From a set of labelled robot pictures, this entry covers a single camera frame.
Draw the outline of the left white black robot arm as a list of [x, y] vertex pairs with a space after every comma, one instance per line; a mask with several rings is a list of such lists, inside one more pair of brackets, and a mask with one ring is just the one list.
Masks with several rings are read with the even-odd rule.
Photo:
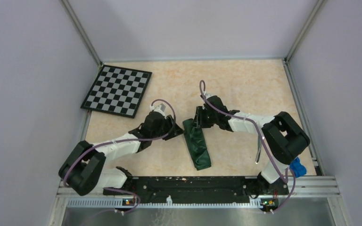
[[165, 105], [152, 106], [143, 123], [123, 136], [91, 144], [80, 141], [58, 171], [63, 184], [78, 195], [89, 194], [96, 186], [112, 187], [120, 194], [132, 190], [131, 174], [122, 167], [113, 169], [114, 176], [102, 179], [106, 163], [124, 155], [139, 153], [151, 146], [154, 140], [169, 140], [183, 133], [174, 115], [165, 115]]

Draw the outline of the dark green cloth napkin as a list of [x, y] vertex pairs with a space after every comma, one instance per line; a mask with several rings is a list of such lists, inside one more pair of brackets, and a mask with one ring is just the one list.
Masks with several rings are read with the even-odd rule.
[[196, 170], [205, 170], [212, 166], [206, 140], [202, 128], [195, 127], [193, 119], [182, 122], [184, 139], [193, 165]]

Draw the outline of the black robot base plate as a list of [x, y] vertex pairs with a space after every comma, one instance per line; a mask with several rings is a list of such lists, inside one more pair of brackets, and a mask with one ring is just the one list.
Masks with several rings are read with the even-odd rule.
[[175, 204], [248, 203], [265, 195], [289, 193], [281, 179], [268, 184], [246, 176], [133, 177], [122, 189], [138, 195], [141, 203], [164, 203], [170, 197]]

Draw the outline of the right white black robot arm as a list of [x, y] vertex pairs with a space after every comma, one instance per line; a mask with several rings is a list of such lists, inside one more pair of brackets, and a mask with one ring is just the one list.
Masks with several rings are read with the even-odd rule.
[[204, 93], [201, 98], [204, 104], [197, 107], [195, 125], [201, 128], [217, 125], [222, 130], [258, 136], [269, 156], [257, 181], [257, 187], [263, 194], [270, 194], [276, 189], [276, 181], [311, 142], [287, 112], [281, 111], [275, 116], [253, 115], [239, 110], [229, 111], [216, 95]]

